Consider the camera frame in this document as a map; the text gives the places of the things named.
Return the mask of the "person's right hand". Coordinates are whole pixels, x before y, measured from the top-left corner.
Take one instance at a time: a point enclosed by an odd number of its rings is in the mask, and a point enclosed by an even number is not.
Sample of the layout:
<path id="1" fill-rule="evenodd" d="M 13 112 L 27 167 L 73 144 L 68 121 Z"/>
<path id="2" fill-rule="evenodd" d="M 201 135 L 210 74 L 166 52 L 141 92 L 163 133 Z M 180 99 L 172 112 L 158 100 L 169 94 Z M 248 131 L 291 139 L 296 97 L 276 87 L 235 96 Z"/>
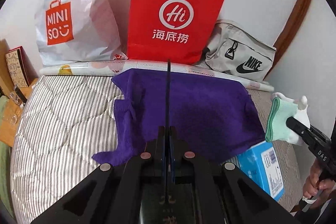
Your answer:
<path id="1" fill-rule="evenodd" d="M 306 178 L 305 184 L 303 185 L 303 196 L 306 198 L 311 198 L 315 196 L 319 190 L 323 190 L 318 200 L 325 200 L 328 198 L 329 194 L 333 190 L 335 181 L 331 179 L 322 180 L 321 177 L 322 166 L 319 161 L 315 159 L 313 165 L 310 168 L 310 175 Z"/>

